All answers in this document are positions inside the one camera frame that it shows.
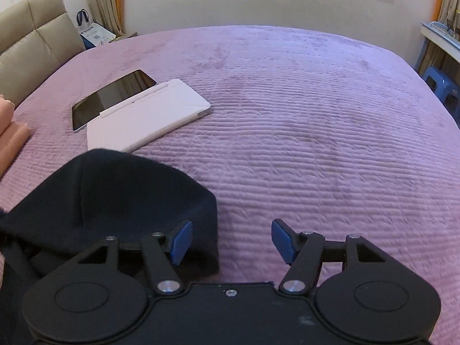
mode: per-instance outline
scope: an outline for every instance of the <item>black fabric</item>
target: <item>black fabric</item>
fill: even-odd
[[[137,242],[186,219],[193,222],[193,242],[182,272],[194,278],[216,273],[217,206],[206,188],[172,167],[126,153],[97,149],[68,162],[0,214],[0,344],[30,343],[18,303],[37,278],[107,236]]]

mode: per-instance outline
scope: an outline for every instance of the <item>blue stool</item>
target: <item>blue stool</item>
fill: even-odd
[[[425,80],[455,121],[460,122],[460,87],[433,66],[425,71],[422,79]]]

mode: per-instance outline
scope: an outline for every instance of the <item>bed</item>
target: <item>bed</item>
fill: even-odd
[[[12,209],[86,151],[74,103],[142,69],[180,78],[213,113],[134,152],[216,196],[222,281],[278,283],[271,221],[359,233],[438,290],[434,344],[460,340],[460,133],[400,57],[341,36],[228,26],[158,32],[78,54],[16,110],[34,131],[0,183]],[[337,272],[324,265],[322,279]]]

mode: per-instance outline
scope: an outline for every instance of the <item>tablet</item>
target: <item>tablet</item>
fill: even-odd
[[[74,132],[86,126],[101,111],[126,100],[156,85],[142,70],[136,70],[94,92],[72,107],[72,125]]]

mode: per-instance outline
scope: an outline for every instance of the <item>headboard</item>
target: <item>headboard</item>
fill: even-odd
[[[85,50],[63,0],[23,0],[0,13],[0,94],[18,106]]]

